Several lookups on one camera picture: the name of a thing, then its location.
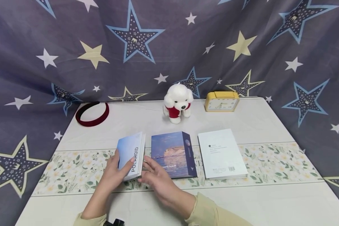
photo album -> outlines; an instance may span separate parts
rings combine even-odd
[[[118,169],[134,157],[132,169],[129,171],[124,181],[139,177],[142,173],[143,157],[145,154],[146,135],[142,132],[127,136],[118,140],[117,149],[119,152]]]
[[[184,132],[152,136],[151,158],[171,178],[197,177],[190,135]]]
[[[206,179],[245,178],[248,171],[231,129],[199,133]]]

plush dog toy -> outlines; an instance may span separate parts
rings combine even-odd
[[[190,106],[193,102],[192,91],[180,83],[172,85],[164,96],[163,112],[169,116],[172,123],[181,122],[181,112],[184,117],[190,117]]]

fabric backdrop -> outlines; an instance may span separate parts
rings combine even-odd
[[[339,198],[339,0],[0,0],[0,225],[80,102],[179,81],[264,97]]]

white table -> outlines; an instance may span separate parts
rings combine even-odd
[[[146,148],[150,148],[152,135],[184,131],[191,135],[191,142],[196,146],[198,133],[226,128],[232,129],[238,144],[294,142],[263,98],[243,98],[232,113],[205,112],[203,103],[203,100],[195,100],[191,104],[191,117],[178,125],[171,124],[163,116],[163,103],[160,101],[110,103],[109,117],[98,126],[85,128],[73,119],[55,155],[60,157],[62,154],[75,160],[77,154],[72,154],[74,150],[82,153],[81,158],[88,152],[105,153],[103,149],[115,148],[119,138],[138,131],[147,135]],[[100,104],[89,109],[83,114],[82,120],[96,118],[103,113],[104,108]],[[49,190],[41,194],[33,193],[17,226],[71,225],[91,197],[85,192],[52,193]],[[188,190],[193,194],[199,191],[254,226],[339,226],[339,200],[320,178],[295,178],[282,183],[251,185],[229,183],[227,187]],[[150,225],[184,224],[158,204],[153,192],[136,189],[112,195],[109,221],[113,222],[115,218],[123,219],[126,226],[148,225],[149,221]]]

person's right hand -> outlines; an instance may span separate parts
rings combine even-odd
[[[184,219],[188,219],[193,211],[196,198],[179,189],[165,169],[155,160],[148,156],[145,156],[144,160],[143,167],[145,167],[147,171],[142,171],[142,178],[139,178],[138,181],[151,186],[160,202],[174,209],[181,214]]]

